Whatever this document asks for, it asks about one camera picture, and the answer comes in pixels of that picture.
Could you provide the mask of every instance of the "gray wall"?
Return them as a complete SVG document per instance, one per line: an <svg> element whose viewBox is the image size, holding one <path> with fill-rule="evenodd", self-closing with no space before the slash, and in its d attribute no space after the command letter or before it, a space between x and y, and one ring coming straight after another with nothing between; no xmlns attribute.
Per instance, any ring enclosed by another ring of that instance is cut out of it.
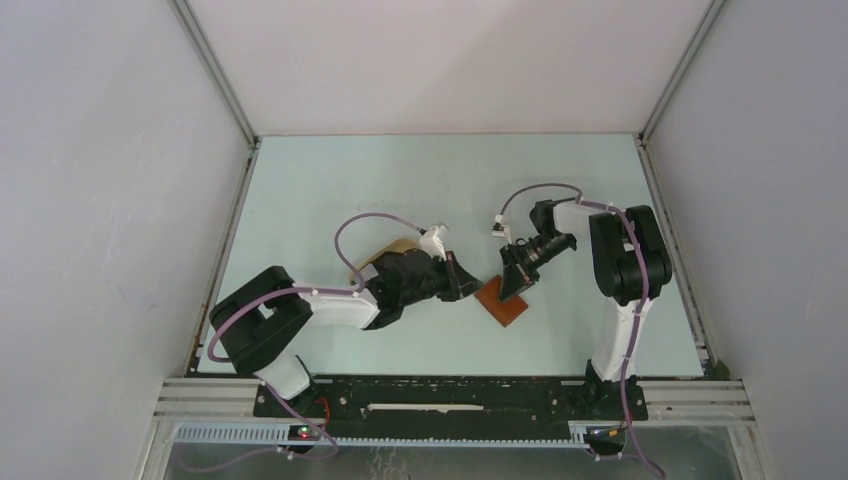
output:
<svg viewBox="0 0 848 480"><path fill-rule="evenodd" d="M247 148L164 0L0 3L0 478L129 478Z"/></svg>
<svg viewBox="0 0 848 480"><path fill-rule="evenodd" d="M781 478L845 471L846 21L844 0L731 2L651 142Z"/></svg>

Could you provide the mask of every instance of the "white tabletop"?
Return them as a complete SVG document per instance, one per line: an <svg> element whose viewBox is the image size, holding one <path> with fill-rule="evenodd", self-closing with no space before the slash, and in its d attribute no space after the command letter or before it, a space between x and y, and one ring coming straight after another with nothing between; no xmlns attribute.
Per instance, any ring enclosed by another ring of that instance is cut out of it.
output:
<svg viewBox="0 0 848 480"><path fill-rule="evenodd" d="M651 204L632 137L623 134L266 137L257 162L219 300L271 265L300 283L346 285L333 234L361 212L393 213L424 227L444 222L446 247L485 282L501 270L503 240L490 235L494 215L518 188L559 181L580 186L591 200ZM506 214L514 236L536 234L528 219L536 201L567 196L556 188L519 196ZM365 219L341 244L358 263L408 235L415 236L390 220ZM577 252L560 254L539 273L522 295L529 309L508 328L474 298L430 299L381 330L307 326L287 351L313 373L582 375L606 301L588 242L578 240ZM702 375L674 280L646 319L636 368L648 376ZM205 355L198 370L233 371Z"/></svg>

